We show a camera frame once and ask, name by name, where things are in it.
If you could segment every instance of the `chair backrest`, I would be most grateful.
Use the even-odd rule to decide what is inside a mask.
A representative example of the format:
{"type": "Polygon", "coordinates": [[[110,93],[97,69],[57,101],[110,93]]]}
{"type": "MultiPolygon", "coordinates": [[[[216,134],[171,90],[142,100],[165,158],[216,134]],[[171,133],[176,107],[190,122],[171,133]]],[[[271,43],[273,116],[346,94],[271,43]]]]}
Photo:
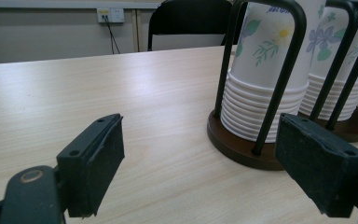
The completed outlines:
{"type": "Polygon", "coordinates": [[[167,0],[149,22],[147,50],[153,35],[225,34],[232,5],[227,0],[167,0]]]}

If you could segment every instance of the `screw hole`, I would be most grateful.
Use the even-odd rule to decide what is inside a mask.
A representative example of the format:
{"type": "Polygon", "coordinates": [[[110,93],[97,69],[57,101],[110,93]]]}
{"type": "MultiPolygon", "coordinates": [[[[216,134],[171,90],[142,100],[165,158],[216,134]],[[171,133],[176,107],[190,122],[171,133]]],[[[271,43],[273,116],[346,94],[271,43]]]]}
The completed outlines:
{"type": "Polygon", "coordinates": [[[350,155],[350,156],[355,156],[356,155],[356,153],[354,153],[354,152],[352,152],[352,151],[345,151],[345,153],[347,154],[347,155],[350,155]]]}
{"type": "Polygon", "coordinates": [[[42,170],[29,171],[21,176],[20,181],[21,181],[21,183],[24,183],[24,184],[33,182],[33,181],[39,179],[40,177],[42,177],[43,173],[44,172],[42,170]]]}
{"type": "Polygon", "coordinates": [[[69,155],[71,155],[71,156],[77,156],[79,153],[80,153],[79,151],[74,150],[74,151],[71,151],[71,152],[69,153],[69,155]]]}

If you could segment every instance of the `light wood tabletop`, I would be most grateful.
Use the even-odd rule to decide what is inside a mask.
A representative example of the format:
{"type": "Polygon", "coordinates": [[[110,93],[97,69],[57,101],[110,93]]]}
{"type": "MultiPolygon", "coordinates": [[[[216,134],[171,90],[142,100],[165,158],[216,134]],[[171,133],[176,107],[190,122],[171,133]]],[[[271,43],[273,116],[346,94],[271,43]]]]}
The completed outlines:
{"type": "Polygon", "coordinates": [[[206,125],[222,57],[212,47],[0,64],[0,200],[14,174],[54,167],[94,120],[120,113],[126,158],[98,216],[68,223],[357,223],[356,208],[321,215],[285,171],[214,148],[206,125]]]}

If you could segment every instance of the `power cord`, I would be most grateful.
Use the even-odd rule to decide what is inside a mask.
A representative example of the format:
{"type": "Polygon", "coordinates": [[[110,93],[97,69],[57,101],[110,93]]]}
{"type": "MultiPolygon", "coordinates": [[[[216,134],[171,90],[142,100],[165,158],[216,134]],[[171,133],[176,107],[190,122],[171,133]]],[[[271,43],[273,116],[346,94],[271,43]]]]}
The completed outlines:
{"type": "Polygon", "coordinates": [[[107,19],[107,16],[103,16],[103,19],[104,19],[104,21],[105,21],[105,23],[106,23],[107,28],[109,29],[109,33],[110,33],[110,43],[111,43],[111,47],[112,47],[112,54],[115,54],[115,51],[114,51],[114,49],[113,49],[113,43],[114,43],[114,42],[115,42],[115,45],[116,45],[117,52],[118,52],[118,54],[120,54],[120,50],[118,49],[118,46],[117,46],[115,37],[113,36],[112,30],[110,29],[109,20],[107,19]]]}

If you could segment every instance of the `white wall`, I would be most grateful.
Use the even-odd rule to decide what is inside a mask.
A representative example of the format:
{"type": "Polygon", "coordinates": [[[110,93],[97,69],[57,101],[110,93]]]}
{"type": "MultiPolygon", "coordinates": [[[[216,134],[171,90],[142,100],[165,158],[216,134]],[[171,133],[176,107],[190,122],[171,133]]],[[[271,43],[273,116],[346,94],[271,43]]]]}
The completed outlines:
{"type": "MultiPolygon", "coordinates": [[[[131,10],[111,28],[120,51],[134,52],[131,10]]],[[[111,54],[108,32],[96,9],[0,8],[0,63],[111,54]]]]}

